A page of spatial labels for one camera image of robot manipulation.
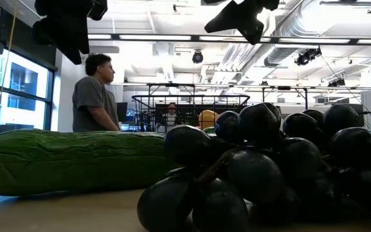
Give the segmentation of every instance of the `dark hair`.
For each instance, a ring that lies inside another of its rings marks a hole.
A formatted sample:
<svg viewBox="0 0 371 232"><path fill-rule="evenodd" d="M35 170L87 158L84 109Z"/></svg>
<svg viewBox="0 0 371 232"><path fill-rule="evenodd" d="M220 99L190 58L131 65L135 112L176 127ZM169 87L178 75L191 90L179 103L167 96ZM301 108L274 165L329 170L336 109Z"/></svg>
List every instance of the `dark hair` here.
<svg viewBox="0 0 371 232"><path fill-rule="evenodd" d="M87 75L94 75L97 67L107 62L111 62L111 57L104 54L90 54L85 60L85 72Z"/></svg>

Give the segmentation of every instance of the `person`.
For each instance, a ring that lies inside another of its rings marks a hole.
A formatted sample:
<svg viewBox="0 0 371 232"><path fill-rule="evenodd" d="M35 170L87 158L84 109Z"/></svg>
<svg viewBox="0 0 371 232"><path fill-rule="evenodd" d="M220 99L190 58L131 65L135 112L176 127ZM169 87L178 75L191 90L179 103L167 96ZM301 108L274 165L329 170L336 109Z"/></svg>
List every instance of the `person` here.
<svg viewBox="0 0 371 232"><path fill-rule="evenodd" d="M114 80L111 57L88 56L85 72L87 77L75 84L72 96L73 131L119 131L115 97L105 87Z"/></svg>
<svg viewBox="0 0 371 232"><path fill-rule="evenodd" d="M168 104L168 113L166 113L164 116L164 122L166 123L167 126L174 126L176 125L176 109L177 105L173 102Z"/></svg>

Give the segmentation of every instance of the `black wire basket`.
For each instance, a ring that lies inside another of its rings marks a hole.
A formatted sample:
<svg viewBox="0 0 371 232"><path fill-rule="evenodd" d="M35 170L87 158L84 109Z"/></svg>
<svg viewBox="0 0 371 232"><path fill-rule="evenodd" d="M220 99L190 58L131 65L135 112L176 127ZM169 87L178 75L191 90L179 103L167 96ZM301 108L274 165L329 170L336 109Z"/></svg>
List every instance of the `black wire basket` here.
<svg viewBox="0 0 371 232"><path fill-rule="evenodd" d="M134 95L137 131L165 133L186 124L205 129L214 126L216 116L225 111L239 113L248 95ZM175 113L168 114L168 106Z"/></svg>

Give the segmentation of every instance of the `table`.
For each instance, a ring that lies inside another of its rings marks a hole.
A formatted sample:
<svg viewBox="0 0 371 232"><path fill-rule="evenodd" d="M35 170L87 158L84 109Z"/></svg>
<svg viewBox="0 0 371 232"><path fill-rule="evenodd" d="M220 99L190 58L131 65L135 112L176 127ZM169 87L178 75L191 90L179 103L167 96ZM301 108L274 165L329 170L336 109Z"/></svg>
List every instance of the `table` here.
<svg viewBox="0 0 371 232"><path fill-rule="evenodd" d="M0 232L146 232L137 219L142 190L0 197ZM293 225L253 231L371 232L371 223Z"/></svg>

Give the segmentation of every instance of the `gray t-shirt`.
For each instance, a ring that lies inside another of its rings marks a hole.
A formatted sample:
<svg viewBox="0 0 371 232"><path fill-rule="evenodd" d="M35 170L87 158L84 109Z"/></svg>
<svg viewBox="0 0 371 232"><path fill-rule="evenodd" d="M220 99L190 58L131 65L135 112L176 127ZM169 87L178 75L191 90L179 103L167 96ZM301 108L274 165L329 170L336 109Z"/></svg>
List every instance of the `gray t-shirt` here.
<svg viewBox="0 0 371 232"><path fill-rule="evenodd" d="M88 111L87 106L101 107L106 110L111 120L119 127L117 106L113 93L95 77L84 77L74 87L73 103L73 131L106 131Z"/></svg>

